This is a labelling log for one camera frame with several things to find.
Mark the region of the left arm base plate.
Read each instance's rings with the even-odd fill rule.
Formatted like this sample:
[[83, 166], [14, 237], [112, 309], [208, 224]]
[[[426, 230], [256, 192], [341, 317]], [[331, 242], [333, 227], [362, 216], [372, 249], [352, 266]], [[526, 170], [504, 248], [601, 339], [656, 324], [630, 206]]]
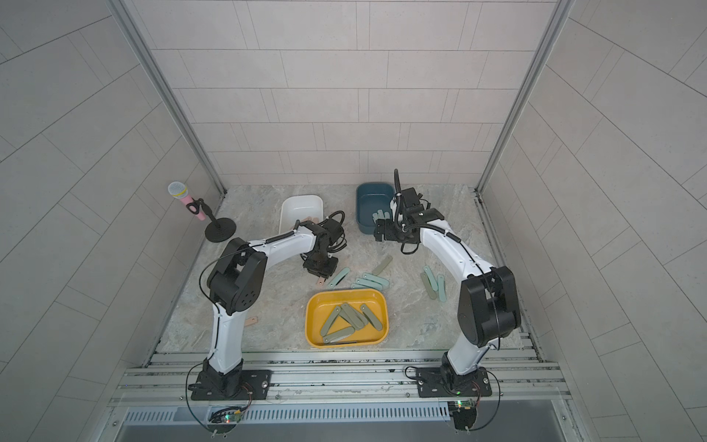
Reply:
[[193, 401], [259, 401], [267, 398], [271, 380], [272, 370], [236, 369], [220, 374], [208, 366], [187, 390]]

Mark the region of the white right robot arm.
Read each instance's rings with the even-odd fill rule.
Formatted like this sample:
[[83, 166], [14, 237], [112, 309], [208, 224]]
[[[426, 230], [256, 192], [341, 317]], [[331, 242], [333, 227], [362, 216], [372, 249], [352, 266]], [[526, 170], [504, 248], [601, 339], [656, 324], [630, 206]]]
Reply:
[[407, 245], [424, 246], [445, 265], [460, 284], [460, 337], [443, 356], [441, 372], [451, 379], [467, 377], [481, 367], [488, 351], [520, 327], [517, 283], [512, 271], [482, 259], [451, 228], [436, 209], [422, 204], [414, 188], [394, 185], [392, 216], [376, 222], [376, 241], [394, 241], [406, 253]]

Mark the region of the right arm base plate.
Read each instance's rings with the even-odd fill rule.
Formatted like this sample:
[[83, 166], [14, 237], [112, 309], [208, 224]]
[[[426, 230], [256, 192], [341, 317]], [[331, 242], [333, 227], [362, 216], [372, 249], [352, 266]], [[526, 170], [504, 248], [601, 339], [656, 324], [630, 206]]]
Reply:
[[485, 368], [460, 376], [442, 368], [408, 366], [405, 376], [414, 382], [421, 398], [485, 398], [493, 395]]

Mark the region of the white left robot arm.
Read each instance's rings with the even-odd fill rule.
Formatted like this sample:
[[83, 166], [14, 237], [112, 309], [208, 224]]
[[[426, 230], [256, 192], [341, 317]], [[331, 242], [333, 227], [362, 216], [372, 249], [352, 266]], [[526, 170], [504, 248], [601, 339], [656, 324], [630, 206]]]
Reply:
[[291, 230], [270, 239], [232, 239], [222, 255], [208, 265], [208, 298], [215, 323], [207, 366], [226, 375], [242, 365], [242, 337], [246, 312], [261, 294], [266, 271], [293, 257], [303, 268], [326, 280], [338, 265], [335, 257], [346, 247], [345, 213], [336, 211], [322, 221], [298, 221]]

